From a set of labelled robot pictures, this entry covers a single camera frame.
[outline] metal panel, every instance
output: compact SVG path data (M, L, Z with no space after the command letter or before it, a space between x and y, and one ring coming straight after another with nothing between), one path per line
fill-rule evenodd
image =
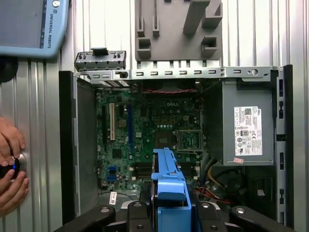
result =
M1 85L0 114L24 135L30 185L21 206L0 220L0 232L50 232L62 224L57 76L57 60L22 61L16 78Z
M308 214L309 0L222 0L223 59L207 66L293 64L295 229L305 232ZM134 58L134 0L75 0L69 12L61 69L91 47L126 50L127 68L155 68ZM202 65L201 61L190 66ZM157 67L169 67L158 62ZM26 138L29 196L0 222L0 232L49 232L61 225L57 61L20 62L17 77L0 88L0 114Z

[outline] motherboard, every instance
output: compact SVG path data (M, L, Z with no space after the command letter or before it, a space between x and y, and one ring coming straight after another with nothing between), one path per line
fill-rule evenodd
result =
M98 187L139 190L150 181L153 149L173 150L187 183L199 179L202 99L192 94L97 91Z

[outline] power supply label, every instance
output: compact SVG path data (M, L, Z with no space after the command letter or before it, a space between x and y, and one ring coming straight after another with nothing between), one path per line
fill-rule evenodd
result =
M236 156L262 155L262 111L257 106L234 107Z

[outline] gray 3d printed holder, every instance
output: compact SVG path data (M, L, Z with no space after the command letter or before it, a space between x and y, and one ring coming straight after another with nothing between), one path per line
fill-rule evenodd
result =
M135 0L136 60L222 56L221 0Z

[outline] knob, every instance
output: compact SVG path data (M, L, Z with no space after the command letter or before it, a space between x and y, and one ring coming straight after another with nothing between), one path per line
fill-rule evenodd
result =
M25 171L26 170L26 159L25 159L25 156L20 154L19 158L18 159L15 159L15 163L13 165L8 165L8 166L1 166L0 165L0 178L4 178L4 176L6 175L6 173L11 170L11 169L14 169L15 170L15 173L12 177L12 180L13 179L16 179L18 173L20 171Z
M0 83L12 80L18 70L16 57L0 57Z

